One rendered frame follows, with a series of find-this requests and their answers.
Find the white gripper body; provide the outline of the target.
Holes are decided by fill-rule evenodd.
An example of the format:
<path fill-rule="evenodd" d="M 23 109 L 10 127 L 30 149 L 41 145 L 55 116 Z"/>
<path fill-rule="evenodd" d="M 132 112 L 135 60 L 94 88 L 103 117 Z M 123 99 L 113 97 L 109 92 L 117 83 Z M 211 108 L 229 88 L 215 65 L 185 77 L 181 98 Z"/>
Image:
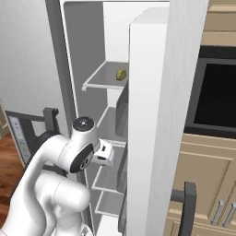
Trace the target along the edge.
<path fill-rule="evenodd" d="M 102 147 L 95 153 L 92 161 L 103 166 L 113 166 L 114 149 L 112 147 Z"/>

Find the white fridge shelf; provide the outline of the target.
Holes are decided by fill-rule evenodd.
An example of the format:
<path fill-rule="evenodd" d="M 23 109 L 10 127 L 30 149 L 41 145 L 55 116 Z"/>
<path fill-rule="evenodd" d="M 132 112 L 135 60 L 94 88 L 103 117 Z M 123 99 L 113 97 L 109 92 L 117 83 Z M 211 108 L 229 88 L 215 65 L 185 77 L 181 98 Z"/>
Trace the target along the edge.
<path fill-rule="evenodd" d="M 129 64 L 121 62 L 104 62 L 82 85 L 82 90 L 87 89 L 122 89 L 128 77 L 119 81 L 116 79 L 116 71 L 123 69 L 128 71 Z"/>
<path fill-rule="evenodd" d="M 118 194 L 116 190 L 117 171 L 118 169 L 115 167 L 100 166 L 92 184 L 92 189 Z"/>
<path fill-rule="evenodd" d="M 118 218 L 123 198 L 123 194 L 102 191 L 95 212 L 97 214 Z"/>
<path fill-rule="evenodd" d="M 115 109 L 107 107 L 98 122 L 99 136 L 116 147 L 124 147 L 127 139 L 115 134 Z"/>

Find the white fridge door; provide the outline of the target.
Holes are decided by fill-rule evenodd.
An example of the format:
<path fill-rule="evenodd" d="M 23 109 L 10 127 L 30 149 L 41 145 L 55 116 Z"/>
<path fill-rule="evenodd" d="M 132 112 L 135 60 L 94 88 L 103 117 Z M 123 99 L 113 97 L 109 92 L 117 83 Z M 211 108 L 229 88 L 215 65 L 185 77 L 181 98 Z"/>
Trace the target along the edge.
<path fill-rule="evenodd" d="M 162 236 L 208 0 L 171 0 L 130 24 L 126 236 Z"/>

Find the yellow cheese wedge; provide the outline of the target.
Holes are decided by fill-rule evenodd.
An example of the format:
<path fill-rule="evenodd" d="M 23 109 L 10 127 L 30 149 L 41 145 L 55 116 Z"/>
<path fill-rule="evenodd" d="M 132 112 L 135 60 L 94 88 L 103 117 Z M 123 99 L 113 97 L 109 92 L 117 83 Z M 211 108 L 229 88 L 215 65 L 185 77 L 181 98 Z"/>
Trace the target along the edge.
<path fill-rule="evenodd" d="M 118 69 L 116 71 L 116 79 L 122 81 L 126 78 L 126 71 L 124 69 Z"/>

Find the white fridge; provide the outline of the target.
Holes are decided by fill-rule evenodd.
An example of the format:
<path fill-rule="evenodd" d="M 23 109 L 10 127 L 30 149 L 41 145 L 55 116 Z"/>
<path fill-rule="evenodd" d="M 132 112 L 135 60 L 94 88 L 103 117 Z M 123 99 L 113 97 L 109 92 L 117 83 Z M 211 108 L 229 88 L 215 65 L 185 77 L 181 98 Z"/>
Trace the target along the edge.
<path fill-rule="evenodd" d="M 128 80 L 122 89 L 88 88 L 83 91 L 82 85 L 104 62 L 129 64 L 131 22 L 146 10 L 164 8 L 169 4 L 130 0 L 59 1 L 75 108 L 73 120 L 77 116 L 88 116 L 98 127 L 104 110 L 112 107 L 115 109 L 115 134 L 127 139 Z M 126 146 L 127 141 L 124 147 L 113 146 L 113 167 L 119 169 Z M 84 216 L 94 233 L 98 232 L 101 218 L 104 216 L 95 212 L 102 191 L 92 189 L 100 166 L 98 163 L 91 163 L 77 175 L 91 191 L 91 202 Z"/>

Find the grey fridge door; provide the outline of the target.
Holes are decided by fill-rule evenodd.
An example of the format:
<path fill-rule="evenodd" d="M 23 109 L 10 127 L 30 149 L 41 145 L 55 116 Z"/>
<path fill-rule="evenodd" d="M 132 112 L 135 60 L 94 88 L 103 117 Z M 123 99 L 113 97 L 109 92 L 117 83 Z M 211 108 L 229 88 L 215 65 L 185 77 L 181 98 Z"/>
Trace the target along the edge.
<path fill-rule="evenodd" d="M 71 134 L 75 108 L 59 0 L 0 0 L 0 100 L 10 112 L 59 110 Z"/>

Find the dark grey door bin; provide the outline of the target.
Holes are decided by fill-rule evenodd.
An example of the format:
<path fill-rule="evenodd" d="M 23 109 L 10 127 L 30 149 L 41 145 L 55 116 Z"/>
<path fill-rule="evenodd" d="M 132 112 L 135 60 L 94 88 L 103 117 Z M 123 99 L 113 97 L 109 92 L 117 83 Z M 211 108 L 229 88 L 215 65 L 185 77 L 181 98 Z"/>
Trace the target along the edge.
<path fill-rule="evenodd" d="M 124 154 L 117 172 L 116 189 L 119 193 L 124 194 L 119 218 L 118 231 L 126 236 L 126 205 L 127 205 L 127 147 L 124 148 Z"/>

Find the grey panel with pale strip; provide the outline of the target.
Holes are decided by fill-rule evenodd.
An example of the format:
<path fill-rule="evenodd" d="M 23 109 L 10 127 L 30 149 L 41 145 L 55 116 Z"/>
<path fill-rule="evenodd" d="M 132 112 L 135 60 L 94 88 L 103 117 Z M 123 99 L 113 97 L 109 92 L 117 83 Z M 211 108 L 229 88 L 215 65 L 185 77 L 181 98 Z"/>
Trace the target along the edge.
<path fill-rule="evenodd" d="M 16 139 L 20 158 L 24 165 L 27 164 L 33 150 L 35 134 L 28 115 L 6 111 L 6 115 Z"/>

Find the beige cupboard door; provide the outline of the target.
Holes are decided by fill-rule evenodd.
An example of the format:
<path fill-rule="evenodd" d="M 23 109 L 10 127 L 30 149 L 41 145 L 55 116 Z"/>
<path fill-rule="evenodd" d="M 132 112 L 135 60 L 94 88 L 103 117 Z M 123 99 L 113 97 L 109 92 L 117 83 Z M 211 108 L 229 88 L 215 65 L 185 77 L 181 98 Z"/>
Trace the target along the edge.
<path fill-rule="evenodd" d="M 231 203 L 236 203 L 236 139 L 184 134 L 173 188 L 185 182 L 196 185 L 195 220 L 191 236 L 236 236 L 236 212 L 227 228 L 222 226 Z M 224 205 L 218 222 L 211 225 L 218 208 Z"/>

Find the black built-in oven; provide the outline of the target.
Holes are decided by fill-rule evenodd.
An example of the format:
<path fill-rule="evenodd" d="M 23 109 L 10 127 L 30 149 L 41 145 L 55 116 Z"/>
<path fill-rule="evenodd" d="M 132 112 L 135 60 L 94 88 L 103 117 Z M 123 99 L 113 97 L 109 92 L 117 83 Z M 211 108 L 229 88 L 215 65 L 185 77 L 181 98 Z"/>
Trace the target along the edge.
<path fill-rule="evenodd" d="M 184 132 L 236 139 L 236 46 L 201 46 Z"/>

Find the beige cupboard above oven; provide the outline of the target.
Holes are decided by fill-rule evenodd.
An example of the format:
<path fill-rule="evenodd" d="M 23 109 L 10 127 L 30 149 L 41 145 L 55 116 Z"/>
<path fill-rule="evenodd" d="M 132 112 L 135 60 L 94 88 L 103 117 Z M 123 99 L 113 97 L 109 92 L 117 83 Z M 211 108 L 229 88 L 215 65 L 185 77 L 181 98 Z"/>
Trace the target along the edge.
<path fill-rule="evenodd" d="M 201 44 L 236 46 L 236 0 L 209 0 Z"/>

